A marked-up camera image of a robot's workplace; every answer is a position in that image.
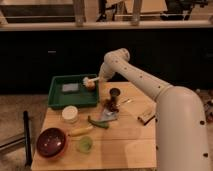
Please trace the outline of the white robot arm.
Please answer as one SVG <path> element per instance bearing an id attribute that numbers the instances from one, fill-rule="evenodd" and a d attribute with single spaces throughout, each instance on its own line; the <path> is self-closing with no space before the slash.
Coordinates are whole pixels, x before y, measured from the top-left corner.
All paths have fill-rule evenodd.
<path id="1" fill-rule="evenodd" d="M 156 102 L 157 171 L 211 171 L 205 111 L 199 96 L 129 63 L 125 48 L 104 55 L 99 77 L 119 73 Z"/>

